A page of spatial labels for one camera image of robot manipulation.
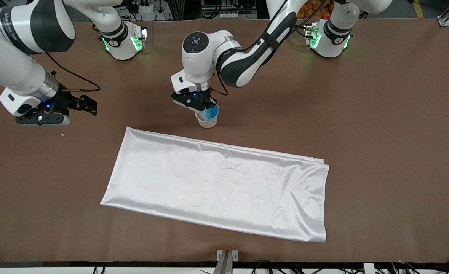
white satin fabric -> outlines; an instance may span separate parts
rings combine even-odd
[[[101,205],[325,242],[328,170],[321,159],[127,128]]]

green led light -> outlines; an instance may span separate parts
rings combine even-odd
[[[109,47],[107,46],[106,40],[104,40],[104,38],[103,38],[102,41],[104,42],[104,45],[106,46],[106,50],[109,52]]]
[[[348,47],[348,41],[350,40],[350,38],[351,38],[351,35],[348,35],[348,38],[346,38],[345,46],[343,47],[343,49]]]
[[[141,41],[140,40],[138,40],[137,38],[132,37],[131,41],[133,42],[134,48],[136,50],[141,50],[142,45],[141,45]]]
[[[315,49],[317,48],[317,44],[319,43],[319,40],[321,39],[321,34],[318,33],[316,37],[313,38],[311,41],[311,48]]]

table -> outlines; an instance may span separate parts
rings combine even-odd
[[[436,19],[365,19],[336,59],[292,35],[244,88],[217,95],[217,127],[172,103],[190,32],[243,46],[267,21],[155,22],[146,52],[117,61],[89,23],[61,64],[99,83],[97,116],[22,127],[0,104],[1,261],[449,260],[449,28]],[[90,85],[43,55],[68,88]],[[221,88],[213,79],[213,87]],[[325,159],[325,244],[283,241],[100,206],[125,127]]]

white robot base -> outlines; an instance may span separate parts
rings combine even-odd
[[[339,44],[335,45],[321,30],[324,30],[324,24],[327,23],[326,19],[320,19],[320,21],[312,23],[311,26],[304,30],[306,35],[306,45],[308,49],[314,50],[322,57],[334,58],[339,56],[344,49],[348,47],[348,38],[342,40]]]
[[[135,25],[132,22],[125,21],[124,24],[128,27],[128,35],[118,46],[111,45],[111,41],[102,41],[108,51],[114,58],[118,60],[127,60],[135,56],[138,52],[144,51],[147,37],[146,28]]]

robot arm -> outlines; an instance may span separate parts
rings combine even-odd
[[[306,2],[307,0],[267,0],[268,13],[275,16],[249,52],[244,52],[233,35],[227,31],[189,34],[182,44],[184,69],[172,76],[175,91],[172,100],[195,111],[198,119],[204,117],[206,121],[212,121],[214,117],[207,116],[209,110],[217,107],[217,101],[210,96],[209,80],[212,69],[216,67],[222,81],[228,86],[247,85],[294,29],[296,14]],[[358,19],[358,7],[376,14],[385,10],[391,2],[392,0],[336,1],[331,18],[322,19],[322,25],[314,28],[316,36],[315,40],[310,41],[311,48],[325,57],[339,55]],[[320,41],[321,33],[328,39]]]
[[[106,50],[118,60],[127,60],[143,50],[146,28],[121,20],[113,6],[122,0],[64,0],[87,16],[99,29]]]
[[[87,15],[116,59],[129,59],[142,49],[140,26],[123,23],[112,7],[122,0],[66,0]],[[97,114],[97,102],[76,98],[28,54],[64,52],[73,44],[75,30],[62,0],[34,0],[0,9],[0,95],[3,106],[21,124],[66,125],[69,109]]]

